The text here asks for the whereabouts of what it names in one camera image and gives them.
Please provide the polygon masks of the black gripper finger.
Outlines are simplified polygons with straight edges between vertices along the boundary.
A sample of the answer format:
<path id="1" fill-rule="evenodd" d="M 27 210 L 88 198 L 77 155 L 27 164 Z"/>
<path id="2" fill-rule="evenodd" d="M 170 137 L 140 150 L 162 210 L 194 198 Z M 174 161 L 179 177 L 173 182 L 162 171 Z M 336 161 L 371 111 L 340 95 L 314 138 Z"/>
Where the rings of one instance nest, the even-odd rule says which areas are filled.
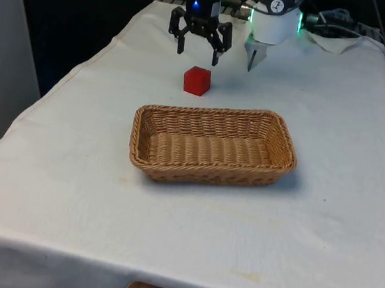
<path id="1" fill-rule="evenodd" d="M 216 66 L 219 57 L 230 49 L 233 25 L 231 22 L 210 21 L 206 27 L 206 38 L 213 48 L 212 66 Z"/>
<path id="2" fill-rule="evenodd" d="M 180 26 L 181 18 L 184 19 L 186 26 L 182 29 Z M 182 7 L 176 7 L 172 10 L 172 14 L 169 20 L 169 33 L 177 39 L 177 53 L 183 53 L 185 48 L 185 35 L 191 32 L 194 25 L 194 17 L 186 12 Z"/>

